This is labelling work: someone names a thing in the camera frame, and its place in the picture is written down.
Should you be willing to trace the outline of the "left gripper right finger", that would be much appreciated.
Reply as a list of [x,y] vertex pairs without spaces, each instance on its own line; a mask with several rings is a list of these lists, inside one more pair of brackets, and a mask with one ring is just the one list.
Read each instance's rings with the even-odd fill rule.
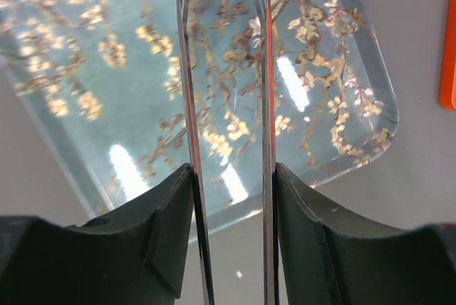
[[453,304],[455,226],[410,230],[361,216],[276,166],[290,304]]

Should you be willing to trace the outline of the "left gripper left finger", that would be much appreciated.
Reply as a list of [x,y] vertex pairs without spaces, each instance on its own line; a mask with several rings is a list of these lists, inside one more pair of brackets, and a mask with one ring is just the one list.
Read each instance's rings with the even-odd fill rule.
[[3,304],[173,304],[192,219],[192,170],[82,226],[1,218]]

